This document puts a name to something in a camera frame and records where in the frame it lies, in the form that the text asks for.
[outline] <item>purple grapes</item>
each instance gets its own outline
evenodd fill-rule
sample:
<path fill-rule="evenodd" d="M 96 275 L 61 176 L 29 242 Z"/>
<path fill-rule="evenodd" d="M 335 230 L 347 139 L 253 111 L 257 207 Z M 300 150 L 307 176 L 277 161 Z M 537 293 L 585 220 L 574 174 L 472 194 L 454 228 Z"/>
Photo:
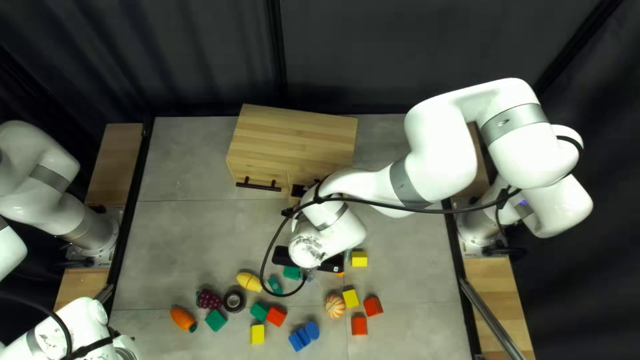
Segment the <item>purple grapes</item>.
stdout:
<path fill-rule="evenodd" d="M 209 289 L 202 289 L 197 294 L 196 303 L 202 309 L 217 309 L 222 306 L 222 298 Z"/>

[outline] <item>wooden board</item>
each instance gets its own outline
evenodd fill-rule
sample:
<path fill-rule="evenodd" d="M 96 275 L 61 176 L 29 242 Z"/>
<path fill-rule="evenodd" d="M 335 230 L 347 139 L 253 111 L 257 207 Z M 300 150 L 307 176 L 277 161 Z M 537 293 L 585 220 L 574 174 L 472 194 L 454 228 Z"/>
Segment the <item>wooden board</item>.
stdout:
<path fill-rule="evenodd" d="M 142 124 L 108 124 L 85 203 L 124 206 L 142 141 Z M 54 305 L 57 311 L 79 297 L 94 297 L 107 283 L 108 268 L 66 269 Z"/>
<path fill-rule="evenodd" d="M 142 124 L 108 124 L 85 203 L 118 206 L 127 202 L 142 141 Z"/>
<path fill-rule="evenodd" d="M 107 283 L 109 269 L 65 269 L 53 311 L 79 297 L 94 297 Z"/>
<path fill-rule="evenodd" d="M 237 182 L 291 184 L 353 166 L 358 119 L 244 104 L 227 154 Z"/>
<path fill-rule="evenodd" d="M 533 346 L 509 259 L 465 259 L 464 264 L 469 283 L 513 338 L 524 356 L 528 360 L 534 360 Z M 475 312 L 475 315 L 484 358 L 487 360 L 509 359 L 482 316 L 478 312 Z"/>

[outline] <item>yellow cube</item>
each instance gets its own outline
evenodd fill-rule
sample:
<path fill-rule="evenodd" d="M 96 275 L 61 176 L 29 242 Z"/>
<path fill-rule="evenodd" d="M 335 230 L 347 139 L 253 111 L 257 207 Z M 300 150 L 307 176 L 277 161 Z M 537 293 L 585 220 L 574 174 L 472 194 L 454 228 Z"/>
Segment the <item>yellow cube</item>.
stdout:
<path fill-rule="evenodd" d="M 251 344 L 264 342 L 264 324 L 251 326 Z"/>
<path fill-rule="evenodd" d="M 358 301 L 358 294 L 356 294 L 355 289 L 343 291 L 342 297 L 344 297 L 344 303 L 348 308 L 360 305 L 360 302 Z"/>
<path fill-rule="evenodd" d="M 364 251 L 354 251 L 351 253 L 351 266 L 367 266 L 367 253 Z"/>

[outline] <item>black backdrop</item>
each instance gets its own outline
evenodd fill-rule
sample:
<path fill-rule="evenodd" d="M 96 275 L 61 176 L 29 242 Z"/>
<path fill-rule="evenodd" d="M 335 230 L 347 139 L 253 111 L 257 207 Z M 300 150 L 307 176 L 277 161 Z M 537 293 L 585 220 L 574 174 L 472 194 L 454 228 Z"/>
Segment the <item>black backdrop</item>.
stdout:
<path fill-rule="evenodd" d="M 554 239 L 511 231 L 530 250 L 514 270 L 536 354 L 637 358 L 640 8 L 626 1 L 608 17 L 620 2 L 5 0 L 0 117 L 44 128 L 77 157 L 73 191 L 83 197 L 110 122 L 235 114 L 243 102 L 402 113 L 442 92 L 522 78 L 552 122 L 583 135 L 580 175 L 595 202 Z M 27 237 L 32 259 L 47 239 Z M 0 286 L 9 281 L 20 283 Z M 0 340 L 33 321 L 2 327 Z"/>

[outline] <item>toy orange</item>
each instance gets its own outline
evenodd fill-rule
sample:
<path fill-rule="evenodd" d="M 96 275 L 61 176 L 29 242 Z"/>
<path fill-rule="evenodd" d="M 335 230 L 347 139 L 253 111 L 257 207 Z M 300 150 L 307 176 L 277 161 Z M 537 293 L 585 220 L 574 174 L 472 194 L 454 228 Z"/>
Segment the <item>toy orange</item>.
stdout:
<path fill-rule="evenodd" d="M 326 314 L 331 318 L 339 318 L 344 314 L 345 310 L 344 300 L 338 295 L 329 295 L 326 297 L 326 302 L 324 303 L 324 308 L 326 309 Z"/>
<path fill-rule="evenodd" d="M 189 315 L 189 313 L 185 310 L 178 309 L 177 307 L 171 309 L 171 318 L 182 330 L 194 332 L 198 327 L 196 325 L 196 321 L 191 317 L 191 315 Z"/>

